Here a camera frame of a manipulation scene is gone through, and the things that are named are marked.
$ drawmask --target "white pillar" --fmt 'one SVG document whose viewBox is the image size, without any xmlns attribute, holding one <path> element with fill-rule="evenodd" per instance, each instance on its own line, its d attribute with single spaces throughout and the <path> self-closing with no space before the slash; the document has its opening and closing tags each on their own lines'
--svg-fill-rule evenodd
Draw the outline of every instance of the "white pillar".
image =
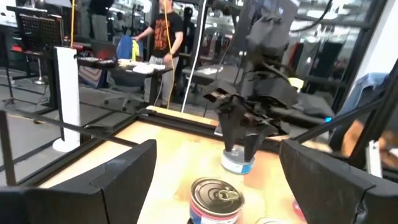
<svg viewBox="0 0 398 224">
<path fill-rule="evenodd" d="M 390 73 L 398 58 L 397 12 L 398 1 L 388 0 L 359 66 L 355 80 L 370 72 Z"/>
<path fill-rule="evenodd" d="M 57 100 L 60 120 L 64 123 L 80 126 L 80 98 L 77 51 L 68 47 L 55 48 L 55 68 L 57 79 Z M 80 133 L 61 128 L 61 138 L 53 143 L 60 152 L 70 152 L 80 145 Z"/>
</svg>

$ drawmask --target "wooden table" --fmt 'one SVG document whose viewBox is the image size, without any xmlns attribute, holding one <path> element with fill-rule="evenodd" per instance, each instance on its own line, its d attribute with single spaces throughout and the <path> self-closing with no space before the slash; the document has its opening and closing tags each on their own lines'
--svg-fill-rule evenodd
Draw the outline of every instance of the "wooden table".
<svg viewBox="0 0 398 224">
<path fill-rule="evenodd" d="M 217 125 L 216 121 L 176 111 L 150 107 L 158 112 Z M 199 177 L 218 177 L 234 185 L 244 194 L 246 203 L 239 223 L 254 224 L 263 217 L 279 218 L 288 223 L 305 223 L 292 210 L 293 194 L 275 154 L 259 151 L 253 170 L 248 175 L 234 175 L 221 167 L 221 141 L 135 122 L 117 137 L 134 142 L 157 141 L 155 174 L 138 223 L 185 224 L 189 219 L 189 198 L 192 182 Z M 327 146 L 308 142 L 307 145 Z M 129 148 L 105 142 L 85 157 L 43 183 L 48 188 L 80 175 Z"/>
</svg>

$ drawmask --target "pull tab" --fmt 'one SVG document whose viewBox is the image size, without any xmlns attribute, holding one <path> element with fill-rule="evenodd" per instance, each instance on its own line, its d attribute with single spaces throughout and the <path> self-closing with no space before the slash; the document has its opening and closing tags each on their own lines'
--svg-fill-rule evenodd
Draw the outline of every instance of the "pull tab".
<svg viewBox="0 0 398 224">
<path fill-rule="evenodd" d="M 237 200 L 239 198 L 239 194 L 232 190 L 220 190 L 218 192 L 218 198 L 224 202 L 229 202 L 232 200 Z"/>
</svg>

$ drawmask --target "laptop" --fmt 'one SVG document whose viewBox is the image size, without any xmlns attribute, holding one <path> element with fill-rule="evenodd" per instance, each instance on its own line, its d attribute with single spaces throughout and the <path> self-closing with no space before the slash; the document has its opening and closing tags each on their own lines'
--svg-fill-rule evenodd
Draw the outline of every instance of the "laptop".
<svg viewBox="0 0 398 224">
<path fill-rule="evenodd" d="M 94 57 L 101 60 L 118 60 L 116 53 L 116 46 L 112 42 L 92 40 L 91 48 L 93 49 Z"/>
</svg>

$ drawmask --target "tin can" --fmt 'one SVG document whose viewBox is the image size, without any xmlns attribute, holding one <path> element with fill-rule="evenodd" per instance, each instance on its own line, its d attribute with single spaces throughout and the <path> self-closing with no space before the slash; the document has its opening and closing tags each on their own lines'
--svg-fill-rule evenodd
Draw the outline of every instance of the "tin can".
<svg viewBox="0 0 398 224">
<path fill-rule="evenodd" d="M 260 218 L 256 224 L 287 224 L 287 222 L 276 218 Z"/>
<path fill-rule="evenodd" d="M 191 222 L 234 224 L 243 204 L 243 195 L 229 183 L 214 178 L 197 179 L 191 187 Z"/>
<path fill-rule="evenodd" d="M 221 165 L 224 169 L 234 174 L 248 174 L 253 168 L 254 158 L 250 162 L 244 160 L 244 148 L 242 146 L 234 146 L 232 151 L 223 151 L 221 156 Z"/>
<path fill-rule="evenodd" d="M 293 210 L 301 218 L 301 220 L 305 221 L 304 214 L 296 200 L 293 201 Z"/>
</svg>

